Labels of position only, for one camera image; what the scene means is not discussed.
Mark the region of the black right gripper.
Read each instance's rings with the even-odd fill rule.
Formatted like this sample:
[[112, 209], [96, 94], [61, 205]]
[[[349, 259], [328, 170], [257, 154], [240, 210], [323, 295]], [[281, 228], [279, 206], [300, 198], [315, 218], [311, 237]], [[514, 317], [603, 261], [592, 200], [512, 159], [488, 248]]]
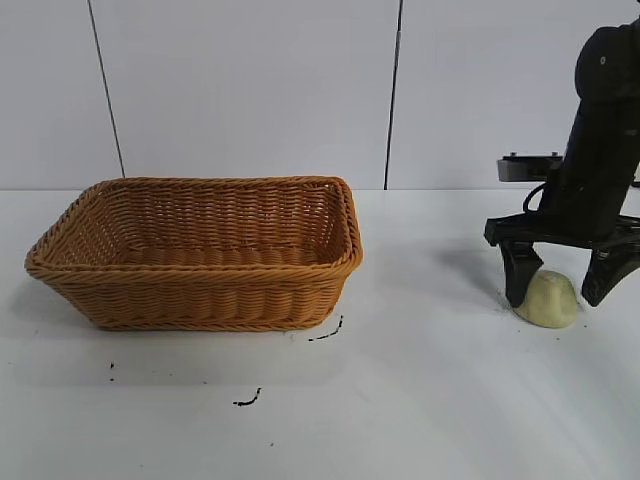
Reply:
[[505, 294], [523, 304], [543, 265], [532, 242], [591, 248], [581, 295], [597, 307], [625, 277], [639, 269], [639, 221], [620, 214], [639, 164], [639, 101], [581, 101], [565, 153], [497, 161], [502, 182], [541, 184], [523, 202], [523, 212], [490, 218], [485, 239], [501, 243]]

